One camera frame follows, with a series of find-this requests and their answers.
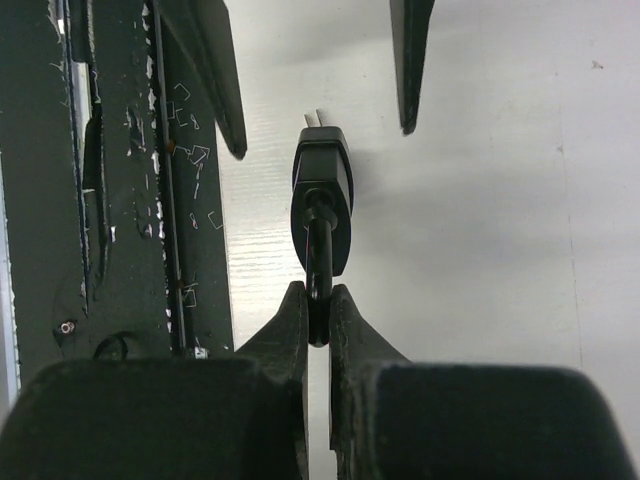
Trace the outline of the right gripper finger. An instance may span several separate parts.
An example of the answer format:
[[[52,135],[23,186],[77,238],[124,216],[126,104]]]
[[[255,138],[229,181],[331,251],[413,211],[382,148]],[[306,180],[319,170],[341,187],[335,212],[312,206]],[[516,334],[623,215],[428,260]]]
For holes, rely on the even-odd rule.
[[[336,286],[330,447],[341,479],[631,479],[604,396],[563,367],[412,362]]]
[[[1,432],[5,479],[305,479],[301,282],[236,353],[42,370]]]

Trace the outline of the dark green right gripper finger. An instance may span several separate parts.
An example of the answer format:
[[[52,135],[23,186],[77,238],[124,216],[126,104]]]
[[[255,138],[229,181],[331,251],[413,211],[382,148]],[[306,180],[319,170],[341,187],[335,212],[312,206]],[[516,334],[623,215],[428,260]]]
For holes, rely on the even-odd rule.
[[[226,3],[161,1],[159,13],[203,88],[229,152],[242,160],[248,143]]]
[[[389,2],[399,121],[404,134],[417,125],[434,0]]]

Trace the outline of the keys of black padlock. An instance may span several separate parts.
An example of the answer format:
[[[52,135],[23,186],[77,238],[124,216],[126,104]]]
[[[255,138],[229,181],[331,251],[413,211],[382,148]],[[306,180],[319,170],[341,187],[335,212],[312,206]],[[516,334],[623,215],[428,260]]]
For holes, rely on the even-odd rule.
[[[304,121],[308,128],[320,128],[326,125],[325,115],[323,111],[318,108],[306,112],[304,114]]]

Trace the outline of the black padlock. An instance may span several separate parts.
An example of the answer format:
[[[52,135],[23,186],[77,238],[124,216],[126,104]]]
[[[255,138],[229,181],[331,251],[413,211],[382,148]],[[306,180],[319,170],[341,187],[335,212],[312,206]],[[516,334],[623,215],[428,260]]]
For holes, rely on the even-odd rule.
[[[343,274],[351,249],[354,181],[349,148],[336,126],[300,132],[292,171],[291,234],[306,275],[309,343],[329,342],[333,279]]]

